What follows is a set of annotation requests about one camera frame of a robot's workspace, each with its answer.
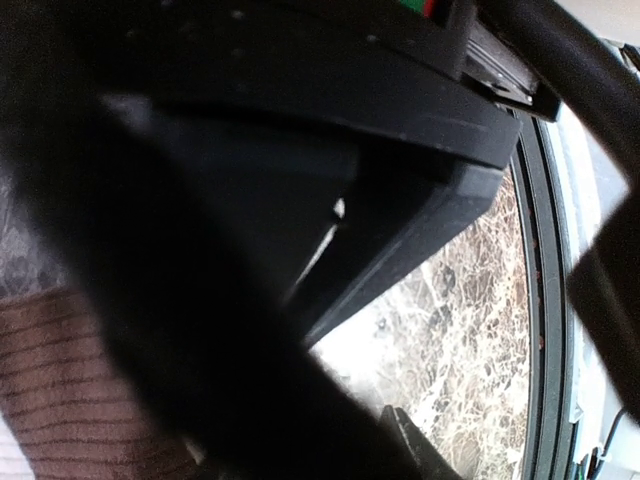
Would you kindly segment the beige and brown sock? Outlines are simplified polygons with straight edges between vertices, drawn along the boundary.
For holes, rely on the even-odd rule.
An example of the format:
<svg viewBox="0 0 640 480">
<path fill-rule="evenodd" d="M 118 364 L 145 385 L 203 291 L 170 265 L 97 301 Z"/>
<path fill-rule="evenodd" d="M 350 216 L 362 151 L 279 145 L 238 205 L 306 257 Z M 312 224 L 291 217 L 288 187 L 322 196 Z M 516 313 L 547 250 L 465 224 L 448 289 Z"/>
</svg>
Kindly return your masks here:
<svg viewBox="0 0 640 480">
<path fill-rule="evenodd" d="M 191 479 L 197 470 L 113 370 L 79 294 L 2 301 L 2 478 Z"/>
</svg>

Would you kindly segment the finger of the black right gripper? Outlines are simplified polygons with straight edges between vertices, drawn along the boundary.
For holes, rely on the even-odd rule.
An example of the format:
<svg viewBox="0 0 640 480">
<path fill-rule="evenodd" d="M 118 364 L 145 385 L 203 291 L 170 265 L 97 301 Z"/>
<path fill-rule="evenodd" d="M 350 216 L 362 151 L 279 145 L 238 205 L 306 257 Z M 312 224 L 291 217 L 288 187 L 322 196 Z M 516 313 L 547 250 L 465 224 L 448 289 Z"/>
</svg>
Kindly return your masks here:
<svg viewBox="0 0 640 480">
<path fill-rule="evenodd" d="M 308 354 L 493 201 L 471 1 L 5 1 L 1 157 L 160 424 L 249 479 L 416 479 Z"/>
</svg>

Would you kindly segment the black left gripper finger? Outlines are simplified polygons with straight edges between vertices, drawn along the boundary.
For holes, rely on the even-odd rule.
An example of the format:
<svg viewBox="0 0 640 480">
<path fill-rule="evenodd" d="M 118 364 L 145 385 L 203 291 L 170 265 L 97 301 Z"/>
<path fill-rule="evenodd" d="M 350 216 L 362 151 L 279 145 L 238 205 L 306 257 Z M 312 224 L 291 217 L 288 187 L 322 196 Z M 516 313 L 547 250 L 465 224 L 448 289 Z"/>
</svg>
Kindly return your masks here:
<svg viewBox="0 0 640 480">
<path fill-rule="evenodd" d="M 460 475 L 414 424 L 405 410 L 385 405 L 379 422 L 412 458 L 422 479 L 460 480 Z"/>
</svg>

